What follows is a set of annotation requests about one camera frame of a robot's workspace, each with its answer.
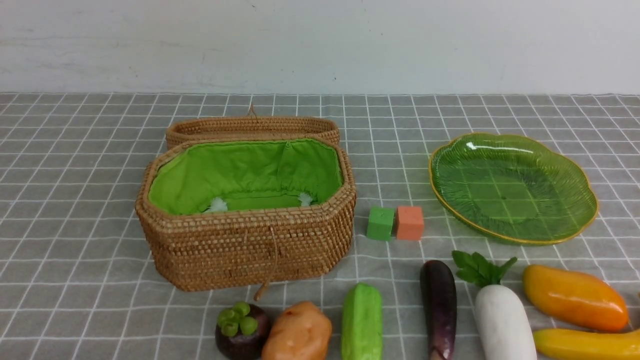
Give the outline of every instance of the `mangosteen stem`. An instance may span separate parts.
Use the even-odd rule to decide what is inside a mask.
[[[236,313],[240,314],[240,317],[242,318],[243,316],[249,315],[249,312],[251,311],[251,307],[249,306],[249,304],[245,303],[244,301],[240,301],[234,304],[233,310]]]
[[[258,320],[245,316],[240,319],[240,331],[242,331],[243,335],[251,335],[258,329]]]
[[[240,321],[240,314],[238,314],[237,312],[231,310],[231,309],[225,309],[223,311],[220,312],[220,314],[218,315],[218,326],[223,327],[226,323],[228,322],[235,322],[237,323],[238,321]]]
[[[237,322],[224,323],[220,327],[220,331],[222,332],[222,335],[228,336],[229,338],[231,338],[238,333],[238,323]]]

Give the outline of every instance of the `green glass plate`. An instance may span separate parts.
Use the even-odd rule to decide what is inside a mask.
[[[598,214],[584,171],[524,136],[456,138],[433,153],[429,178],[438,200],[456,218],[522,245],[569,240]]]

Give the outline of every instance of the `basket handle loop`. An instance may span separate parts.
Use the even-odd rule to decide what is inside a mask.
[[[278,267],[278,242],[276,241],[276,234],[273,232],[273,227],[269,226],[269,230],[271,230],[271,239],[273,240],[273,249],[275,250],[275,260],[273,262],[271,270],[269,271],[269,275],[264,280],[258,291],[255,292],[255,295],[253,296],[254,301],[260,300],[262,294],[269,288],[269,283],[271,282],[273,273]]]
[[[255,113],[255,109],[253,108],[253,103],[249,105],[249,111],[247,111],[246,117],[251,117],[251,115],[253,115],[254,118],[258,117],[258,114]]]

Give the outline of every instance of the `mangosteen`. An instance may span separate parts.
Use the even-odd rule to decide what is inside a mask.
[[[260,307],[237,302],[218,315],[216,346],[229,360],[256,360],[262,354],[271,322]]]

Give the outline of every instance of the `green fabric lining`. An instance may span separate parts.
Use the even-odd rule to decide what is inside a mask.
[[[169,214],[188,215],[215,197],[229,211],[289,208],[300,206],[301,192],[318,203],[341,186],[335,149],[314,139],[203,143],[161,167],[148,198]]]

